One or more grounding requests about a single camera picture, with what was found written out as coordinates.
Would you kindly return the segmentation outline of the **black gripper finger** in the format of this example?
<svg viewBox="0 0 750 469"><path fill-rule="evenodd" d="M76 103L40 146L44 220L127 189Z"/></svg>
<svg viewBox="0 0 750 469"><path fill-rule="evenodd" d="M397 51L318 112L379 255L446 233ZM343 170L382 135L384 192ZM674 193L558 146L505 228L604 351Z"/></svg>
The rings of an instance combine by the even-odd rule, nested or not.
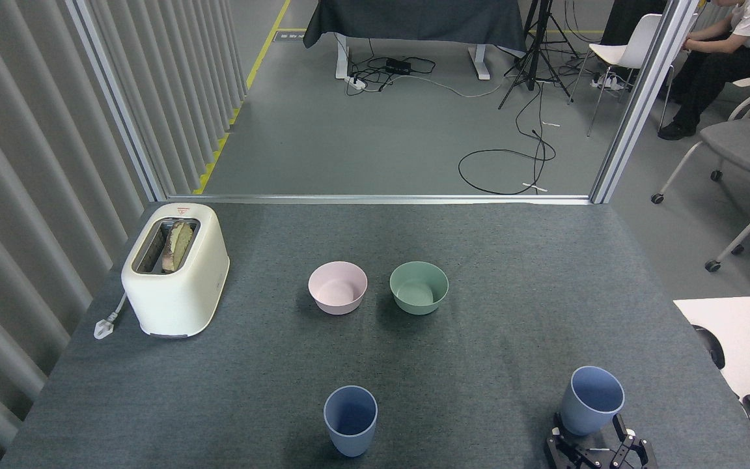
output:
<svg viewBox="0 0 750 469"><path fill-rule="evenodd" d="M552 429L546 440L548 459L553 468L602 468L597 451L581 448L561 433Z"/></svg>
<svg viewBox="0 0 750 469"><path fill-rule="evenodd" d="M610 460L610 468L633 468L628 462L631 452L638 457L640 468L658 468L652 443L647 439L638 437L634 431L628 429L620 414L613 416L612 424L619 439L619 447L614 451L614 456Z"/></svg>

